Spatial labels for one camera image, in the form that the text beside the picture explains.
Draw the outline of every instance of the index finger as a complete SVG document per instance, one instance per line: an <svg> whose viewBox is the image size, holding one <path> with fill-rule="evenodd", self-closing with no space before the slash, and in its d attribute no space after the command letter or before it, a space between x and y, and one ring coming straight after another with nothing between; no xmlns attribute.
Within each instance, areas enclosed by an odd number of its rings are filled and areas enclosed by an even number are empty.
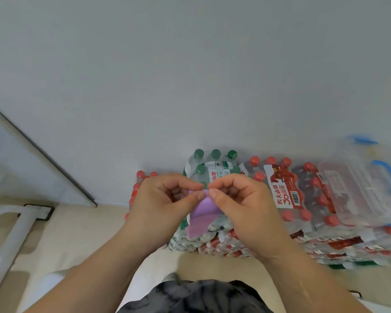
<svg viewBox="0 0 391 313"><path fill-rule="evenodd" d="M157 187L163 192L167 190L172 190L175 188L181 188L184 190L203 190L204 185L198 182L191 180L190 178L183 176L180 173L166 173L157 177Z"/></svg>
<svg viewBox="0 0 391 313"><path fill-rule="evenodd" d="M239 193L243 193L244 196L248 196L249 194L252 194L259 189L258 185L260 185L260 183L256 180L253 180L252 178L238 173L231 173L209 183L207 187L209 189L220 189L234 186L239 190Z"/></svg>

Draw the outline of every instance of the gray shoe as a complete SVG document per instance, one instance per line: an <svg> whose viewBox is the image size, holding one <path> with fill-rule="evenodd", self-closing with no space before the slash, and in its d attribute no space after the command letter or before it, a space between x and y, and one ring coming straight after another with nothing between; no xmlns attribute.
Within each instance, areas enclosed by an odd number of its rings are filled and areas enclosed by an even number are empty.
<svg viewBox="0 0 391 313"><path fill-rule="evenodd" d="M179 281L179 280L180 280L180 276L177 273L170 273L165 276L165 278L162 280L162 282Z"/></svg>

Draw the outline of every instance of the barcode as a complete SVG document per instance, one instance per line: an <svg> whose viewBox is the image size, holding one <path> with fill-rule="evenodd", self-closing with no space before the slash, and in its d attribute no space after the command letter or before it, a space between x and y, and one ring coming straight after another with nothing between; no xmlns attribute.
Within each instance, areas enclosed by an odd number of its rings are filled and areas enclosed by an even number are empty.
<svg viewBox="0 0 391 313"><path fill-rule="evenodd" d="M322 174L321 172L316 172L316 175L319 177L322 184L328 184L328 179L324 174Z"/></svg>
<svg viewBox="0 0 391 313"><path fill-rule="evenodd" d="M297 191L290 191L291 196L293 197L294 205L301 205L300 203L300 196L298 195Z"/></svg>

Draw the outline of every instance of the black and gray fabric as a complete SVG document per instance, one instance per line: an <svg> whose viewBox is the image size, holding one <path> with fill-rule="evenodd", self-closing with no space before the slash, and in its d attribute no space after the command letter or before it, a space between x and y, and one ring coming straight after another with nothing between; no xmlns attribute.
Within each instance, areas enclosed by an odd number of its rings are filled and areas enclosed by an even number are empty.
<svg viewBox="0 0 391 313"><path fill-rule="evenodd" d="M167 281L139 301L125 304L119 313L266 312L272 311L255 289L235 280Z"/></svg>

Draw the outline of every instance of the purple sticky note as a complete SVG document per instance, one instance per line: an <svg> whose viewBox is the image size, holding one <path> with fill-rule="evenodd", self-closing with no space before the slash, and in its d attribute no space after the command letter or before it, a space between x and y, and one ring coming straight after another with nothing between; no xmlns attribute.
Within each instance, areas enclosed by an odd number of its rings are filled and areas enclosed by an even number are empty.
<svg viewBox="0 0 391 313"><path fill-rule="evenodd" d="M223 212L210 199L206 197L190 213L190 223L188 225L188 237L194 238L207 232L209 225Z"/></svg>

